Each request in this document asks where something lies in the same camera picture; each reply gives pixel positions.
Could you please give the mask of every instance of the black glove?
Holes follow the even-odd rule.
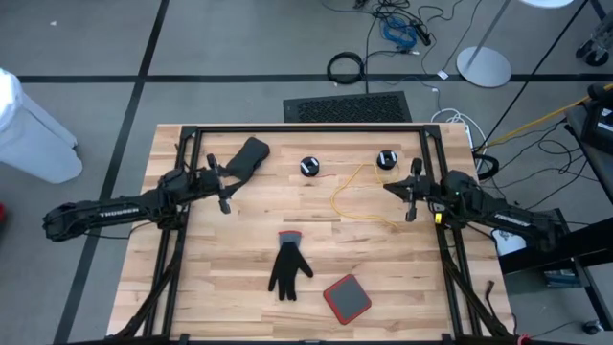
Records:
[[[279,299],[283,301],[287,294],[290,301],[296,300],[296,274],[300,268],[307,277],[313,276],[305,258],[298,250],[302,234],[298,231],[283,231],[279,233],[281,249],[277,254],[275,266],[272,268],[268,291],[275,289],[275,282],[279,281]]]

